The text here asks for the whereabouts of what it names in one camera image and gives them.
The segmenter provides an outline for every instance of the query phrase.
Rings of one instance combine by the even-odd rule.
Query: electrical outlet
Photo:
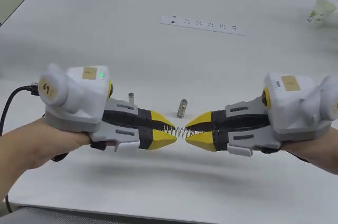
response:
[[[162,16],[161,23],[171,26],[188,27],[191,29],[209,30],[215,32],[222,32],[235,35],[246,35],[244,29],[237,27],[236,25],[227,25],[224,23],[215,23],[213,21],[197,21],[189,17]]]

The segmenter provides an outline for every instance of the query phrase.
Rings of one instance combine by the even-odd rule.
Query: spring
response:
[[[179,106],[179,110],[177,111],[177,117],[178,118],[182,118],[184,117],[184,113],[185,113],[185,109],[186,109],[186,106],[188,105],[188,101],[183,99],[181,102],[180,102],[180,106]]]
[[[128,94],[129,103],[134,105],[134,93]]]
[[[182,137],[182,138],[195,135],[194,130],[186,129],[183,127],[172,127],[169,125],[165,125],[163,128],[163,131],[175,137]]]

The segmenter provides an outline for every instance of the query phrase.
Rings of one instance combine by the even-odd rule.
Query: black cable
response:
[[[4,130],[4,124],[5,124],[6,115],[7,115],[8,109],[10,108],[11,102],[12,102],[14,96],[17,93],[19,93],[20,91],[23,91],[23,90],[30,91],[32,95],[38,95],[39,94],[37,92],[37,84],[32,84],[30,86],[19,87],[19,88],[15,89],[11,93],[11,95],[9,96],[9,98],[8,98],[8,100],[6,102],[6,105],[5,105],[5,108],[4,108],[3,112],[2,112],[2,115],[1,115],[1,119],[0,119],[0,136],[2,136],[2,133],[3,133],[3,130]],[[6,207],[7,207],[8,212],[12,213],[13,210],[11,208],[10,201],[8,199],[8,194],[6,195],[5,202],[6,202]]]

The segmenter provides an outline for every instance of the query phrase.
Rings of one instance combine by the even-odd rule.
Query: paper cup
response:
[[[327,0],[317,0],[313,10],[307,18],[310,25],[320,27],[326,18],[337,10],[337,7]]]

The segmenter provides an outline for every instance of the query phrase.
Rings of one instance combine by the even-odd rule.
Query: white tabletop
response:
[[[338,31],[306,18],[316,0],[26,0],[0,28],[1,104],[50,62],[105,64],[114,97],[178,126],[207,110],[261,94],[267,72],[337,76]],[[329,0],[338,4],[338,0]],[[237,24],[246,36],[160,24],[161,15]],[[181,99],[186,119],[173,115]],[[5,130],[41,116],[20,94]],[[333,223],[337,177],[286,153],[251,158],[185,143],[118,154],[84,147],[25,173],[12,202],[209,223]]]

